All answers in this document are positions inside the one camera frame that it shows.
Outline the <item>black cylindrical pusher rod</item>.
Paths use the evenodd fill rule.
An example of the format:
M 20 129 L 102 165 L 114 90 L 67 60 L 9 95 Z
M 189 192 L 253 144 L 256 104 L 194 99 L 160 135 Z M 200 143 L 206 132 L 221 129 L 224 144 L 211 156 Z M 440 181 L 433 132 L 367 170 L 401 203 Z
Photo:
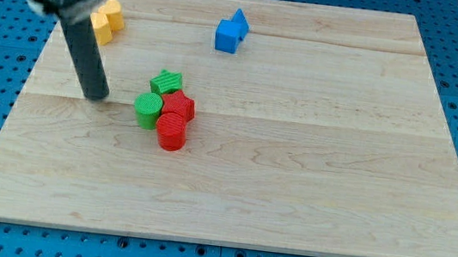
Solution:
M 110 90 L 90 18 L 61 18 L 60 23 L 84 97 L 103 100 Z

